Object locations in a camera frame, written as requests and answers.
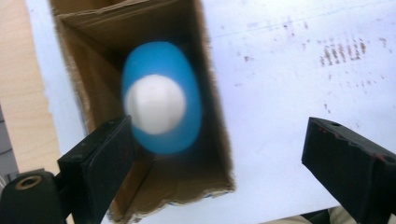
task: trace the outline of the white ball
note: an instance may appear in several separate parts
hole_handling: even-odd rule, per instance
[[[148,134],[161,134],[183,119],[186,97],[174,80],[154,74],[138,79],[129,88],[124,107],[136,128]]]

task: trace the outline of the blue balloon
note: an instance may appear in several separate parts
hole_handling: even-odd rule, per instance
[[[130,53],[124,65],[121,82],[124,108],[132,86],[152,75],[166,77],[179,86],[185,109],[176,126],[164,133],[148,133],[133,123],[134,137],[141,146],[154,153],[182,151],[195,141],[201,128],[202,105],[195,75],[188,60],[176,46],[167,42],[141,45]]]

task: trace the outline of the wooden board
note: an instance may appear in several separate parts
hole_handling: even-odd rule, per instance
[[[0,103],[20,172],[57,173],[60,153],[23,1],[0,1]]]

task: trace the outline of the white surface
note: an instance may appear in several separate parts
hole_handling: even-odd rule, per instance
[[[395,1],[204,4],[237,190],[140,223],[260,223],[337,205],[301,165],[310,116],[396,152]]]
[[[186,96],[171,78],[149,75],[138,79],[126,92],[125,111],[132,124],[148,134],[175,128],[186,112]]]
[[[45,95],[49,99],[49,112],[63,155],[85,137],[86,130],[55,34],[50,3],[46,0],[25,0],[25,3],[30,14]]]

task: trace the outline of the cardboard box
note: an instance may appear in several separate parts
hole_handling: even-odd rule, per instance
[[[114,220],[141,218],[168,203],[234,191],[229,142],[219,107],[199,0],[52,0],[64,58],[89,132],[122,116],[120,75],[135,47],[168,41],[188,57],[204,106],[200,136],[168,156],[138,147],[138,159],[110,206]]]

